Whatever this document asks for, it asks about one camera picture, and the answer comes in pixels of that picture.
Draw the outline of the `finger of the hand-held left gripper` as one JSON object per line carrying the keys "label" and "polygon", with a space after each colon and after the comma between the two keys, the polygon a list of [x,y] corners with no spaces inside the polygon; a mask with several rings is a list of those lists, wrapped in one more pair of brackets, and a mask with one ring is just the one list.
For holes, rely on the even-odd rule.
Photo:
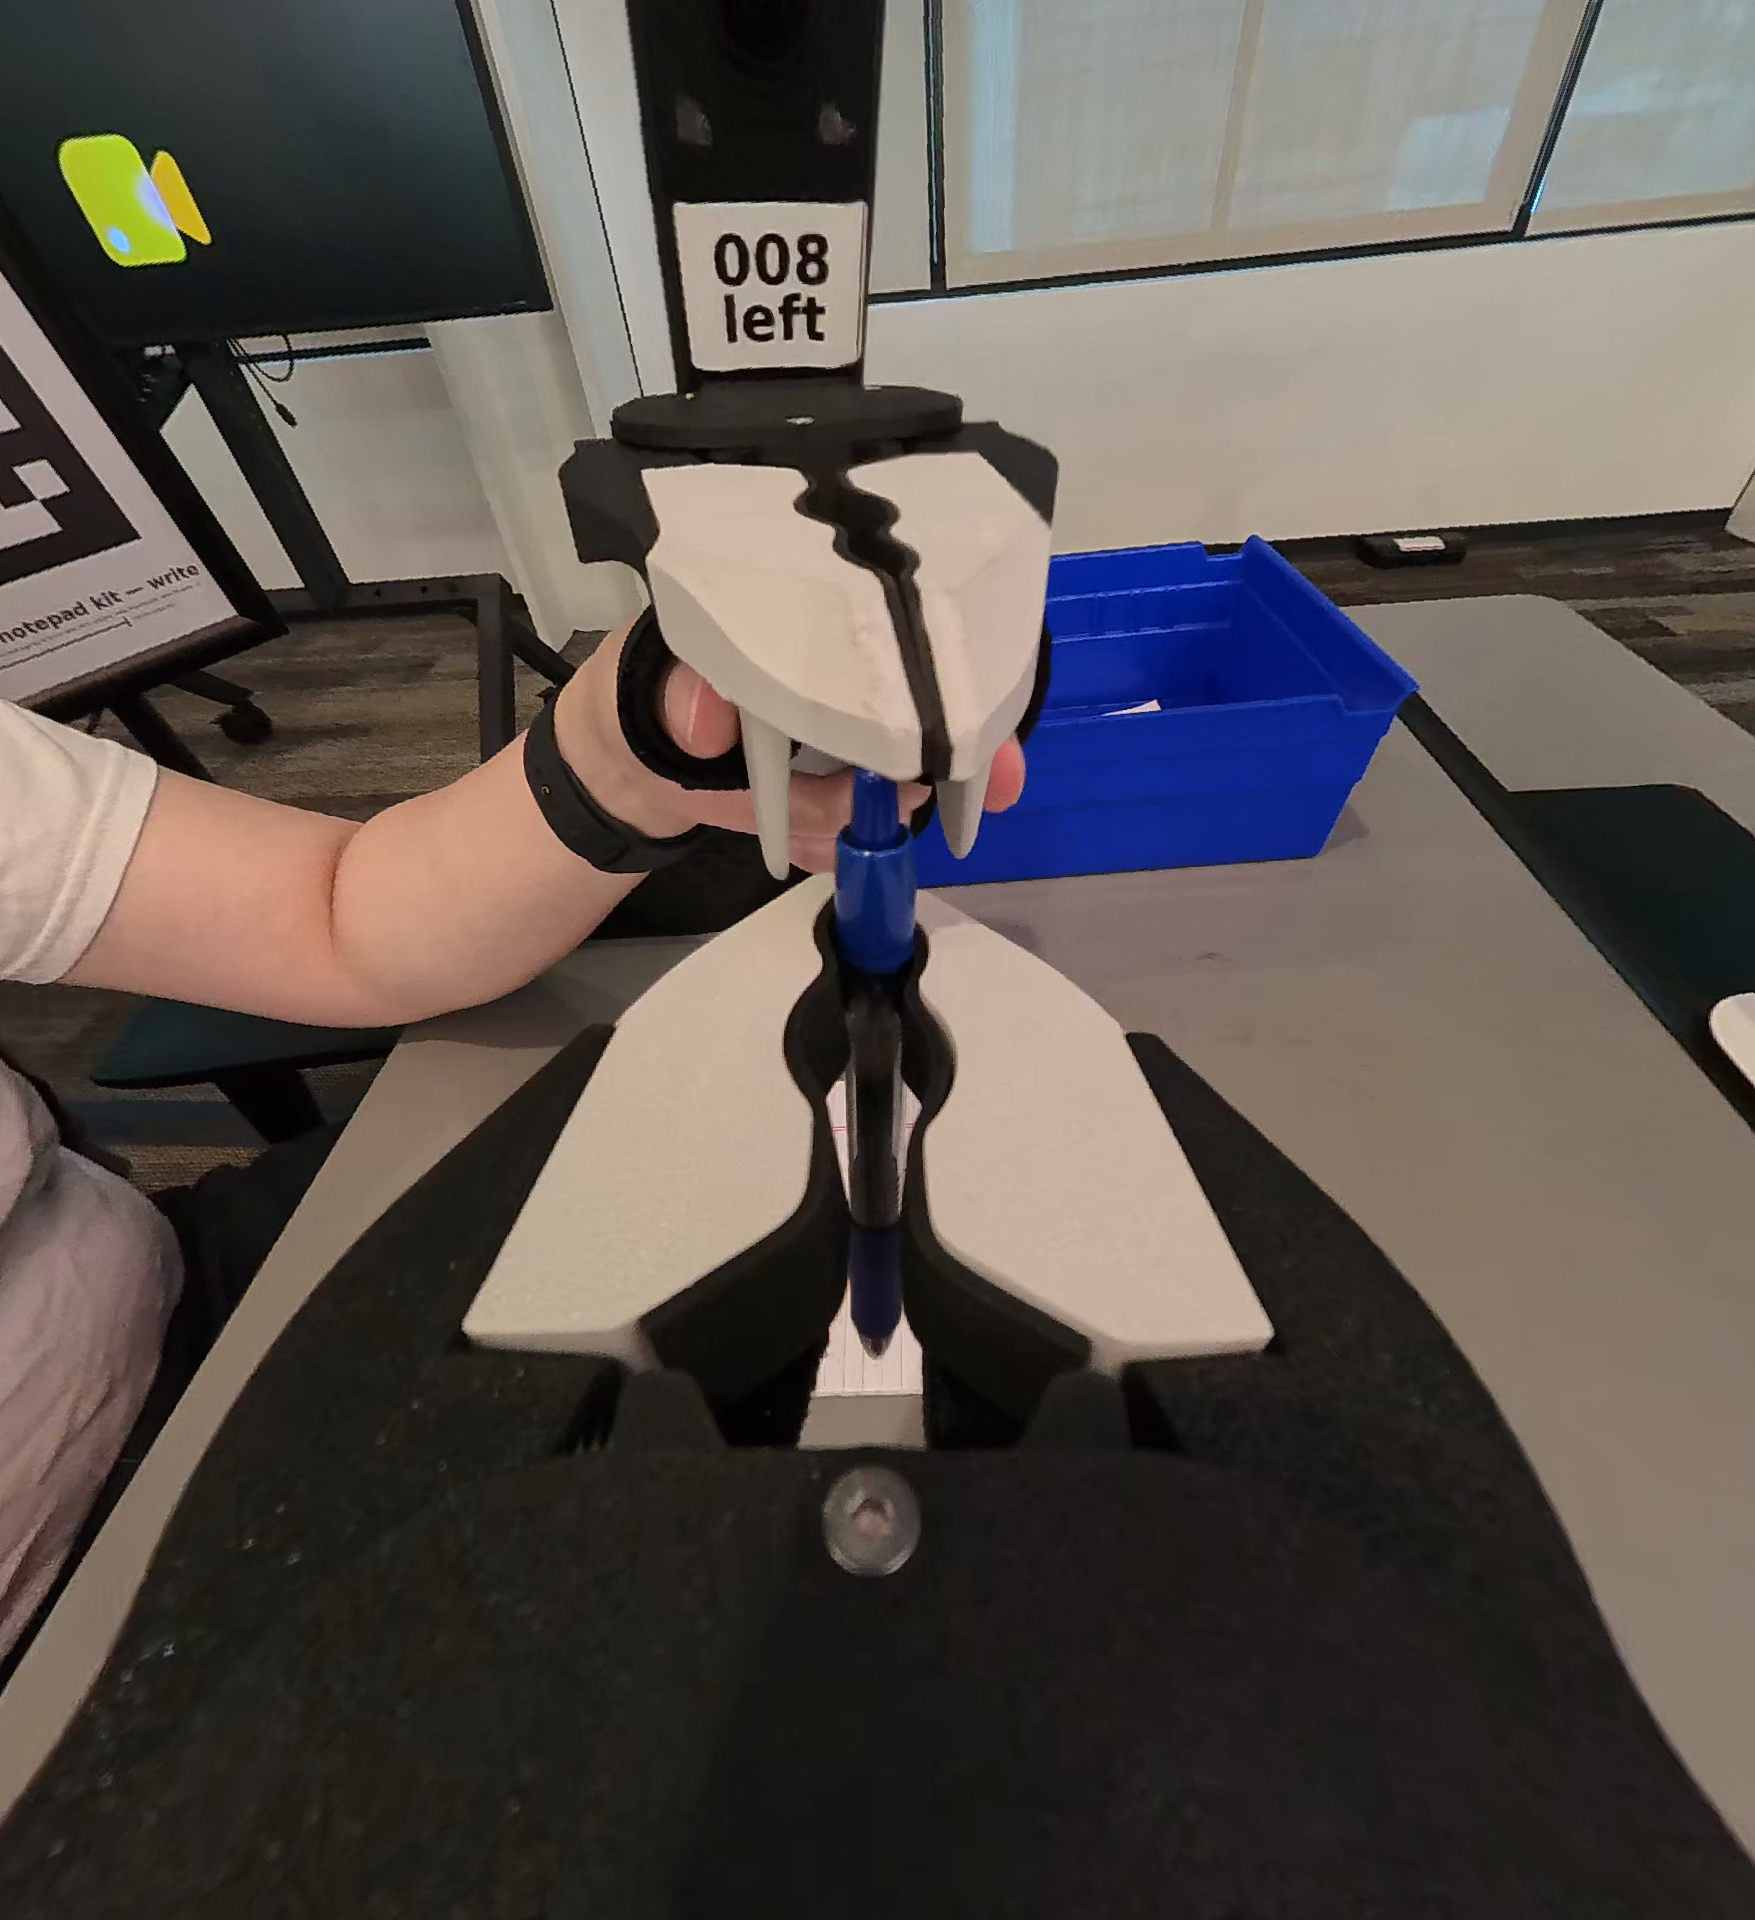
{"label": "finger of the hand-held left gripper", "polygon": [[955,769],[919,554],[904,538],[924,465],[645,470],[653,611],[669,652],[738,711],[772,876],[791,867],[794,746],[890,781]]}
{"label": "finger of the hand-held left gripper", "polygon": [[966,859],[1036,683],[1050,523],[975,450],[866,461],[847,485],[871,523],[914,711],[906,778],[936,792],[948,851]]}

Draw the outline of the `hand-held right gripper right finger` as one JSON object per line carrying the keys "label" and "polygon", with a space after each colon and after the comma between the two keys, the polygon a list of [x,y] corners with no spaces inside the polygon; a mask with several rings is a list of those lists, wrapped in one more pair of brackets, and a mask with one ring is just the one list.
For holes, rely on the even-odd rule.
{"label": "hand-held right gripper right finger", "polygon": [[919,925],[900,1261],[926,1358],[1027,1420],[1062,1375],[1262,1350],[1271,1317],[1125,1028],[985,923]]}

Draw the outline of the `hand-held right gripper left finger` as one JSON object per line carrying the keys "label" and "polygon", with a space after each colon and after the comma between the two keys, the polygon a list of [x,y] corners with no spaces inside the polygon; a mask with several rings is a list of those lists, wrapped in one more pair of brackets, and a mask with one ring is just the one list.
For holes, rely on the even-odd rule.
{"label": "hand-held right gripper left finger", "polygon": [[825,903],[769,903],[614,1026],[464,1314],[469,1342],[679,1371],[715,1408],[825,1342],[847,1217],[822,1080],[786,1035]]}

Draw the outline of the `blue plastic bin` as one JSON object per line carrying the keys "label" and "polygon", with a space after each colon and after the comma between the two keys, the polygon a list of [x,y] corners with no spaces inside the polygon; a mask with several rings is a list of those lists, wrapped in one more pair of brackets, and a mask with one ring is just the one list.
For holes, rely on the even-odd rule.
{"label": "blue plastic bin", "polygon": [[[1316,854],[1414,678],[1267,541],[1057,554],[1018,802],[924,889]],[[1103,719],[1160,699],[1163,711]]]}

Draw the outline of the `white lined notepad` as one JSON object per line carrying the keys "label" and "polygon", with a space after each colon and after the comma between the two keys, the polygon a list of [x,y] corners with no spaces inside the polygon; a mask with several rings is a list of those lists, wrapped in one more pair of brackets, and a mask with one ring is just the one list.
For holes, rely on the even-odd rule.
{"label": "white lined notepad", "polygon": [[830,1322],[799,1446],[805,1449],[922,1449],[924,1352],[901,1317],[882,1355],[855,1330],[849,1293]]}

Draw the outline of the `blue retractable pen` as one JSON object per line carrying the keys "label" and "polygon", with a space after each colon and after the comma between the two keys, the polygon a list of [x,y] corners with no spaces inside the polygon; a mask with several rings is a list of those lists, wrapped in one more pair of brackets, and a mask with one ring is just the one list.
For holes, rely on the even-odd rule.
{"label": "blue retractable pen", "polygon": [[833,942],[847,1058],[849,1320],[884,1356],[901,1317],[904,983],[915,955],[914,841],[896,784],[858,773],[835,859]]}

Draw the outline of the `person's left forearm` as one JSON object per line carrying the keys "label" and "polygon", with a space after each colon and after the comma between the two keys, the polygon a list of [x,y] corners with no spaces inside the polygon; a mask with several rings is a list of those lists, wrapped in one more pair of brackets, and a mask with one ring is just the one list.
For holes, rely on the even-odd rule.
{"label": "person's left forearm", "polygon": [[638,885],[551,831],[522,758],[513,744],[366,823],[159,773],[114,899],[60,982],[320,1026],[505,995]]}

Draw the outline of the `person's left hand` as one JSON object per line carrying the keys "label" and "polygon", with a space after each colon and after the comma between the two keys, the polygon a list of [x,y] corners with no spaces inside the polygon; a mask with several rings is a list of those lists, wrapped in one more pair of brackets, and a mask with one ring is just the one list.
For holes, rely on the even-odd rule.
{"label": "person's left hand", "polygon": [[[757,833],[748,789],[688,789],[664,781],[629,747],[616,709],[620,649],[633,622],[604,636],[554,701],[553,734],[582,789],[612,821],[642,836],[669,841],[692,828]],[[718,758],[741,746],[741,716],[683,664],[669,668],[658,692],[658,721],[692,758]],[[826,871],[850,812],[850,774],[800,777],[788,787],[791,864]]]}

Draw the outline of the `black wristband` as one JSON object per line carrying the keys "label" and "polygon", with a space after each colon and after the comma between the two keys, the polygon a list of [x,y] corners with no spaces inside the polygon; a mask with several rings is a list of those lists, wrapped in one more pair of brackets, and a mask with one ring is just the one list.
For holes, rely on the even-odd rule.
{"label": "black wristband", "polygon": [[547,687],[522,734],[529,792],[553,835],[594,871],[650,874],[697,851],[711,828],[693,826],[675,836],[651,836],[603,809],[578,781],[556,737],[558,689]]}

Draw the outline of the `black monitor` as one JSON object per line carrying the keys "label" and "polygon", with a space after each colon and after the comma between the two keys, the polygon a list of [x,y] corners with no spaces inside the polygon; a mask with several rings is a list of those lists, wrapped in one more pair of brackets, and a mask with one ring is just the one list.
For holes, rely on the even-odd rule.
{"label": "black monitor", "polygon": [[113,346],[542,313],[453,2],[0,2],[0,203]]}

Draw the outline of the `black monitor stand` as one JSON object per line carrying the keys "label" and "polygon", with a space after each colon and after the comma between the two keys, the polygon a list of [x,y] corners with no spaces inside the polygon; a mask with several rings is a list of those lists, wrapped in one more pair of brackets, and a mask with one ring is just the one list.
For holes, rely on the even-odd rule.
{"label": "black monitor stand", "polygon": [[518,729],[520,668],[538,673],[551,687],[562,687],[574,675],[574,664],[540,639],[529,602],[498,572],[375,583],[352,579],[297,480],[278,434],[267,426],[267,403],[236,349],[225,343],[124,349],[117,360],[153,423],[169,420],[190,391],[201,400],[243,485],[288,554],[295,587],[267,590],[286,624],[429,611],[467,620],[476,632],[479,755],[498,752]]}

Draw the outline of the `large white-framed window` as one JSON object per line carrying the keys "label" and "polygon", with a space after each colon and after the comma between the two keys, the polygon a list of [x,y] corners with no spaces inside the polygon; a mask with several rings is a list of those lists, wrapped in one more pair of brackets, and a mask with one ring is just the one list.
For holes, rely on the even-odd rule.
{"label": "large white-framed window", "polygon": [[936,6],[937,289],[1755,220],[1755,2]]}

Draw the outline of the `person's pale pants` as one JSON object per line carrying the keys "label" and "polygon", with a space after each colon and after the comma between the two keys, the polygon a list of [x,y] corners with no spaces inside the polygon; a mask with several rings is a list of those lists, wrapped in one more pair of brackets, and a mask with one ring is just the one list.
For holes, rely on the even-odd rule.
{"label": "person's pale pants", "polygon": [[179,1263],[153,1203],[67,1146],[0,1056],[0,1663],[154,1384]]}

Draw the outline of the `person's white shirt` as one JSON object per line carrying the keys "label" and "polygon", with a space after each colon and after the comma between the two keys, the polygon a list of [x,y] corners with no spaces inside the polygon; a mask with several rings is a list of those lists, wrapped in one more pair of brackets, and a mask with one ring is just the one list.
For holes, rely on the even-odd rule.
{"label": "person's white shirt", "polygon": [[0,699],[0,979],[54,982],[89,952],[157,781],[147,755]]}

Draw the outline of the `black white fiducial marker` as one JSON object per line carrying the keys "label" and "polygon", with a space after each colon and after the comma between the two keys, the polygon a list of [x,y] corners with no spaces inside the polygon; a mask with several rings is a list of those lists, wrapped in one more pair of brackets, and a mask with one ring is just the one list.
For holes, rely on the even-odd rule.
{"label": "black white fiducial marker", "polygon": [[0,699],[69,718],[284,628],[0,203]]}

